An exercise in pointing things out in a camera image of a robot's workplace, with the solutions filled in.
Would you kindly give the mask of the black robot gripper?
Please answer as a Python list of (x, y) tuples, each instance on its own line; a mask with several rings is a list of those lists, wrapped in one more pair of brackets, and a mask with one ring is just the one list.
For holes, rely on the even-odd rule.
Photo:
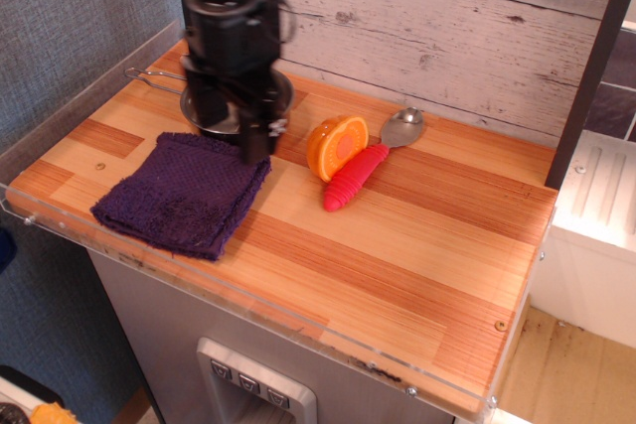
[[(225, 95), (277, 96), (272, 65), (279, 59), (279, 9), (284, 0), (194, 0), (202, 55), (189, 50), (186, 71), (186, 117), (201, 129), (227, 129)], [(253, 165), (267, 159), (288, 125), (281, 98), (265, 98), (239, 109), (242, 160)]]

